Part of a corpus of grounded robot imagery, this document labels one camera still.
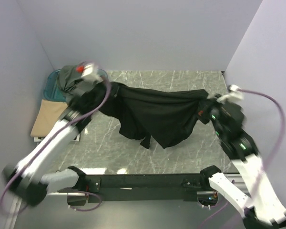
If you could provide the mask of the black t shirt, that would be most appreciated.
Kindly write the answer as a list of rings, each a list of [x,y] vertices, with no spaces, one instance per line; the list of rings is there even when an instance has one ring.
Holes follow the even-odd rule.
[[[198,121],[199,107],[208,98],[204,89],[163,92],[113,82],[99,109],[120,122],[119,133],[139,140],[148,149],[153,138],[163,149],[186,140]]]

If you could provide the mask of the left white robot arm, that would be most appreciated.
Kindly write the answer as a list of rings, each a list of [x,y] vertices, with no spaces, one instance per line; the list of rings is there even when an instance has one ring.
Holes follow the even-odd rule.
[[[82,114],[86,108],[67,107],[62,117],[41,143],[14,167],[6,166],[2,172],[6,181],[2,196],[8,191],[22,199],[28,206],[40,204],[47,194],[71,188],[84,193],[88,187],[86,174],[77,167],[69,167],[62,172],[45,174],[50,162],[69,144],[92,120],[108,99],[111,83],[103,78],[105,94],[95,109]]]

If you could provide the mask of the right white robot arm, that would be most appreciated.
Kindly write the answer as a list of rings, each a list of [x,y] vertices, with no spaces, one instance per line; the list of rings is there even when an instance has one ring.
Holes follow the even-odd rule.
[[[240,214],[247,229],[286,227],[286,208],[282,205],[265,173],[263,160],[253,138],[243,130],[245,116],[230,95],[209,99],[198,113],[211,121],[220,146],[238,170],[248,190],[245,194],[216,166],[200,172],[200,186],[219,192]]]

